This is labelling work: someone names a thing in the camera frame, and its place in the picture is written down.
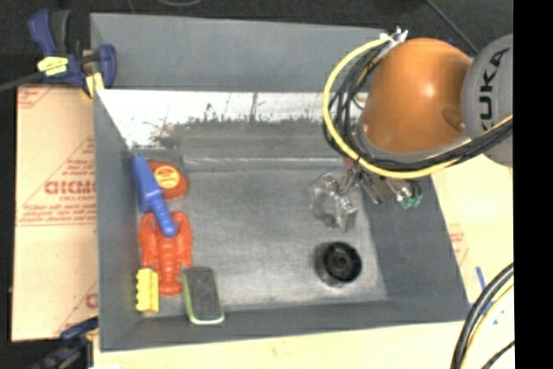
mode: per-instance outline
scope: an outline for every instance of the cardboard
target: cardboard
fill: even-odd
[[[70,86],[17,93],[13,341],[98,313],[92,101]]]

